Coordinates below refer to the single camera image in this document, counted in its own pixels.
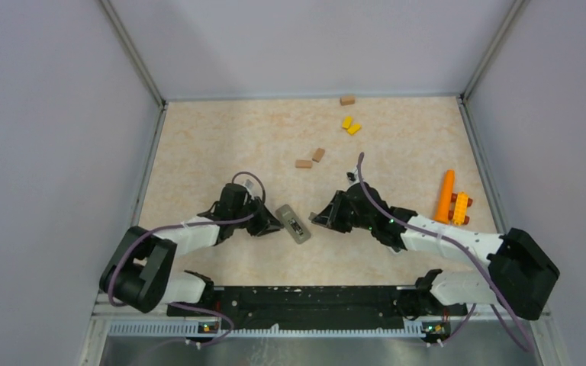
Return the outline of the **grey remote control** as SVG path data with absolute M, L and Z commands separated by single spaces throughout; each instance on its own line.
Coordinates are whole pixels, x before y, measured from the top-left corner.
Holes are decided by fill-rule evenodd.
M 290 205 L 282 205 L 275 211 L 275 215 L 297 244 L 307 242 L 311 238 L 311 231 Z

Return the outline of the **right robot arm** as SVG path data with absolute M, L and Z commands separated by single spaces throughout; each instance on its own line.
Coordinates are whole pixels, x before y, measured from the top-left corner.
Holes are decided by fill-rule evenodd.
M 526 231 L 480 233 L 448 226 L 414 210 L 389 206 L 364 183 L 337 191 L 311 222 L 338 233 L 368 230 L 393 252 L 427 252 L 472 267 L 471 271 L 433 271 L 417 305 L 437 314 L 446 305 L 498 305 L 535 321 L 545 308 L 560 270 Z

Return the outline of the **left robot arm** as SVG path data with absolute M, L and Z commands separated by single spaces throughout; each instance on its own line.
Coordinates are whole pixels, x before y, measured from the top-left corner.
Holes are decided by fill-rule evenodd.
M 261 197 L 245 185 L 227 183 L 209 210 L 184 223 L 154 230 L 129 228 L 102 272 L 99 288 L 116 307 L 148 313 L 161 303 L 179 302 L 205 315 L 214 305 L 209 291 L 213 281 L 194 271 L 173 270 L 174 261 L 219 245 L 236 230 L 260 237 L 283 227 Z

